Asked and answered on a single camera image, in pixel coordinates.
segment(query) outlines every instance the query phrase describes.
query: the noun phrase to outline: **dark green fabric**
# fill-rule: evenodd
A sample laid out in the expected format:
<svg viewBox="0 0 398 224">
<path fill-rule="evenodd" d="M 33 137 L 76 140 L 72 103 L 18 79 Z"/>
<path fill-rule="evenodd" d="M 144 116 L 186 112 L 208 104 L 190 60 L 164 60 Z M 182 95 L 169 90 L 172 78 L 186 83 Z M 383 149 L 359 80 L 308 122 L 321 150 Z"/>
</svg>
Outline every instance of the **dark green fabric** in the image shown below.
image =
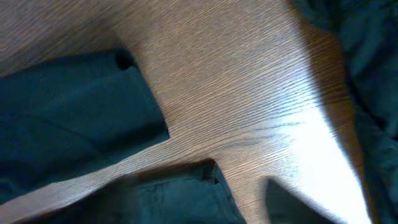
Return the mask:
<svg viewBox="0 0 398 224">
<path fill-rule="evenodd" d="M 333 223 L 285 190 L 274 179 L 269 179 L 267 183 L 266 207 L 271 224 Z"/>
<path fill-rule="evenodd" d="M 122 178 L 28 223 L 246 223 L 214 161 L 151 176 Z"/>
<path fill-rule="evenodd" d="M 0 79 L 0 204 L 169 138 L 130 54 L 59 58 Z"/>
<path fill-rule="evenodd" d="M 293 0 L 343 48 L 364 168 L 381 223 L 398 220 L 398 2 Z"/>
</svg>

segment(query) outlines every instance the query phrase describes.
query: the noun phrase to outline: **wooden table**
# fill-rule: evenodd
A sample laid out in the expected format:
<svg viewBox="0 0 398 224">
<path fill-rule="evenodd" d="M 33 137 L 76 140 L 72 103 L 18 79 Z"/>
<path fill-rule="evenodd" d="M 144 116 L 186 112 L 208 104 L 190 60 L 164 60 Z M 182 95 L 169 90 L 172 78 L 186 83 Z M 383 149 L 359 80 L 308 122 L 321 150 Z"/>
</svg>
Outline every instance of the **wooden table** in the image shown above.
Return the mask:
<svg viewBox="0 0 398 224">
<path fill-rule="evenodd" d="M 271 175 L 338 222 L 370 222 L 340 47 L 288 1 L 18 0 L 0 10 L 3 75 L 123 45 L 171 135 L 3 205 L 1 223 L 65 206 L 123 174 L 208 157 L 248 223 L 268 222 Z"/>
</svg>

